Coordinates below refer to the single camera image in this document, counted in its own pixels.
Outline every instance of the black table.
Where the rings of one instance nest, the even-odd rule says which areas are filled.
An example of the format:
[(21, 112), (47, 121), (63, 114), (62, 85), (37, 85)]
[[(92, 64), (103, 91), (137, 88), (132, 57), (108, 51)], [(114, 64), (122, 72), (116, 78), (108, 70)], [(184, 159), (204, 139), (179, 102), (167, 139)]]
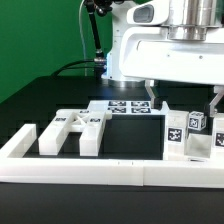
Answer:
[[(205, 85), (160, 82), (158, 91), (175, 110), (203, 111), (204, 103), (213, 97), (212, 87)], [(93, 77), (40, 77), (0, 104), (0, 146), (24, 123), (37, 124), (39, 136), (58, 109), (85, 109), (90, 100), (141, 101), (149, 97), (144, 88), (109, 87)], [(209, 120), (204, 133), (210, 133), (211, 126)], [(115, 116), (107, 123), (100, 157), (161, 159), (163, 127), (163, 116)], [(152, 132), (158, 135), (153, 143), (158, 150), (147, 151), (144, 146)], [(135, 141), (130, 142), (132, 133)], [(116, 150), (114, 139), (123, 141)], [(136, 153), (139, 142), (142, 150)], [(37, 145), (31, 148), (25, 157), (38, 157)], [(65, 144), (58, 157), (76, 158), (78, 150), (71, 152)], [(0, 183), (0, 223), (7, 224), (223, 223), (223, 208), (222, 189)]]

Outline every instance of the white robot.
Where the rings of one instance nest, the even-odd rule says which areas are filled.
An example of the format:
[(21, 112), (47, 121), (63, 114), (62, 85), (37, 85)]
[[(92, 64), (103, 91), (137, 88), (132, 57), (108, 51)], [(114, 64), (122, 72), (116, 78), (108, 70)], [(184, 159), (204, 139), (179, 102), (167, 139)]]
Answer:
[[(153, 80), (214, 85), (217, 96), (209, 105), (213, 134), (188, 136), (189, 126), (197, 129), (200, 124), (198, 130), (205, 126), (204, 114), (170, 111), (164, 103), (152, 113), (166, 115), (161, 161), (28, 159), (22, 157), (37, 136), (35, 125), (27, 124), (0, 150), (0, 181), (224, 188), (224, 115), (215, 111), (224, 93), (222, 1), (87, 2), (94, 3), (101, 15), (113, 8), (113, 48), (102, 79), (121, 87), (144, 84), (151, 96), (146, 111), (154, 108)], [(110, 103), (93, 101), (85, 109), (58, 111), (39, 138), (40, 154), (57, 155), (68, 133), (78, 131), (83, 132), (80, 155), (97, 156), (105, 122), (112, 118), (107, 111)]]

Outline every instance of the metal cylinder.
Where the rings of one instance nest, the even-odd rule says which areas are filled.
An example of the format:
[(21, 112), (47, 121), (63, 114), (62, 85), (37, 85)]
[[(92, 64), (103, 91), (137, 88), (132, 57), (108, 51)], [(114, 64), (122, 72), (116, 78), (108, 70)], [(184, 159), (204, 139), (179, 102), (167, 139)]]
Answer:
[(169, 39), (205, 40), (208, 27), (221, 27), (222, 0), (170, 0)]

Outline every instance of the white cube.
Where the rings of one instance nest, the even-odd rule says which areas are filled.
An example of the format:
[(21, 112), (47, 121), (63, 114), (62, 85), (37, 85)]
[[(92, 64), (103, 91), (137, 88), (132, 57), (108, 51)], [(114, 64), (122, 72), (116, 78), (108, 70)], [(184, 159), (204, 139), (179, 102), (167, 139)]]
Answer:
[(189, 114), (188, 128), (201, 131), (206, 127), (207, 117), (202, 112), (193, 111)]

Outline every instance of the white base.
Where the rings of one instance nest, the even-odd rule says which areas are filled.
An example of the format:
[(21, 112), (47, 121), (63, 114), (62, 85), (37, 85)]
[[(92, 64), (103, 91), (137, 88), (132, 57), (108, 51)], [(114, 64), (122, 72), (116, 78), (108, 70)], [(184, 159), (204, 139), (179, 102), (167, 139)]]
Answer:
[(224, 188), (223, 161), (22, 158), (36, 139), (34, 127), (22, 127), (1, 149), (1, 182)]

